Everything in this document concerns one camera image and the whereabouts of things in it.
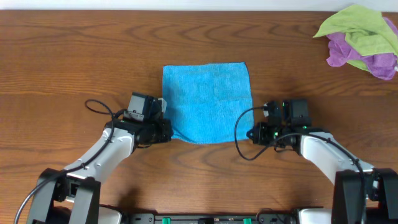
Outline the blue microfiber cloth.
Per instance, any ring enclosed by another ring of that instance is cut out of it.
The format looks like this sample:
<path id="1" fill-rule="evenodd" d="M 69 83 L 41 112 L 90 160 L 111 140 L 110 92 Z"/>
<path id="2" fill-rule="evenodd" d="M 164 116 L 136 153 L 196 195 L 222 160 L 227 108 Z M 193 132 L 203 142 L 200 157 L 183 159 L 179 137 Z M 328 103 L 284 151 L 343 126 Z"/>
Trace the blue microfiber cloth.
<path id="1" fill-rule="evenodd" d="M 191 144 L 246 140 L 254 125 L 251 82 L 244 62 L 164 66 L 162 97 L 173 139 Z"/>

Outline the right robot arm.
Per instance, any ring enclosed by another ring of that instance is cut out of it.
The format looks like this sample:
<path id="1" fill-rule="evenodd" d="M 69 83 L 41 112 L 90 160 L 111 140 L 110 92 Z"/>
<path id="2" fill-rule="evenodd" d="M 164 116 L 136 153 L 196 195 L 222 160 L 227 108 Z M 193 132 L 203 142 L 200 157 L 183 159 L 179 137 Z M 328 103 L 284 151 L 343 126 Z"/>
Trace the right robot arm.
<path id="1" fill-rule="evenodd" d="M 270 101 L 260 109 L 266 121 L 246 136 L 264 149 L 290 147 L 334 186 L 331 209 L 297 209 L 284 223 L 397 223 L 396 171 L 374 167 L 350 153 L 329 131 L 312 126 L 307 100 Z"/>

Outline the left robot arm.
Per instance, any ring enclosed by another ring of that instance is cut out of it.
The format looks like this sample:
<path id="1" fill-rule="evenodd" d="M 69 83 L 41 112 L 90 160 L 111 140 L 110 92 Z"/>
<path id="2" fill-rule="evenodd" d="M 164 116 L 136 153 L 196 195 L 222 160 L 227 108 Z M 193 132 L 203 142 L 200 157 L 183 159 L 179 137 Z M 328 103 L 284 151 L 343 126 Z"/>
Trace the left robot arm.
<path id="1" fill-rule="evenodd" d="M 169 142 L 173 131 L 164 118 L 163 98 L 133 93 L 126 109 L 110 117 L 101 137 L 75 162 L 62 170 L 45 169 L 24 199 L 31 202 L 28 223 L 129 223 L 120 209 L 100 204 L 101 186 L 113 170 L 137 148 Z"/>

